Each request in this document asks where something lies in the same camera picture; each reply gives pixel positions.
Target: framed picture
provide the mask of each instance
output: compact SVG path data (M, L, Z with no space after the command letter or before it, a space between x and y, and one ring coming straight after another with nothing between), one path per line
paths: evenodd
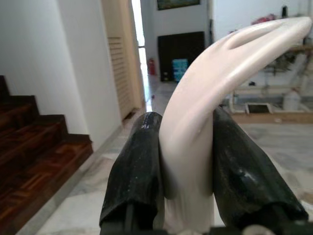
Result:
M157 0L157 9L166 10L199 4L200 0Z

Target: marble floor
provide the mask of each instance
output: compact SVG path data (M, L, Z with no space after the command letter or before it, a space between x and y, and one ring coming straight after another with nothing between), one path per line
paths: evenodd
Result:
M176 83L160 83L149 78L150 98L146 110L164 113ZM125 144L138 110L123 124L119 135L96 157L37 235L98 235L99 215L111 167ZM245 124L242 128L271 157L290 188L313 219L313 125ZM222 222L216 214L217 225Z

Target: white plastic container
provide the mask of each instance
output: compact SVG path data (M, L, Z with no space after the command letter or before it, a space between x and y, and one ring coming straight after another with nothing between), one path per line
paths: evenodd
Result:
M291 90L284 96L283 109L286 111L297 111L301 102L301 96L296 90Z

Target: red fire extinguisher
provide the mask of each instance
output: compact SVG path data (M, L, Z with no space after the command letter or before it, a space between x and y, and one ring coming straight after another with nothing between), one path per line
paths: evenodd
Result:
M148 74L149 75L156 75L156 66L155 66L155 61L154 59L150 58L148 60Z

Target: wooden staircase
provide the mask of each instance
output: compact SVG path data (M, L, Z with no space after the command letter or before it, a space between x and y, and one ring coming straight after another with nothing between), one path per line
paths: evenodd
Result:
M91 154L88 135L39 115L34 96L10 96L0 76L0 234L17 233Z

